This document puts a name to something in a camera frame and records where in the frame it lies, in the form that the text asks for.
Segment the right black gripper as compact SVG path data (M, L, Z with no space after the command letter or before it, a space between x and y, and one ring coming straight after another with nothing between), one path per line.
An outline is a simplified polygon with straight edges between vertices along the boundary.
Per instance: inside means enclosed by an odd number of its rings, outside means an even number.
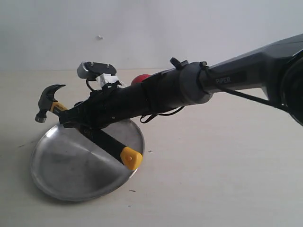
M91 92L84 103L86 122L89 122L91 126L101 128L150 111L150 105L141 84ZM67 129L80 130L81 128L77 122L62 122L62 125Z

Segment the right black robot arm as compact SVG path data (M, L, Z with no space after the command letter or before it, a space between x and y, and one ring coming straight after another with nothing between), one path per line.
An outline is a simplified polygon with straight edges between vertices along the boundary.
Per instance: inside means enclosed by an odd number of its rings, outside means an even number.
M259 102L303 122L303 36L296 35L213 66L173 60L174 68L125 88L92 92L59 114L61 124L103 127L208 102L226 92Z

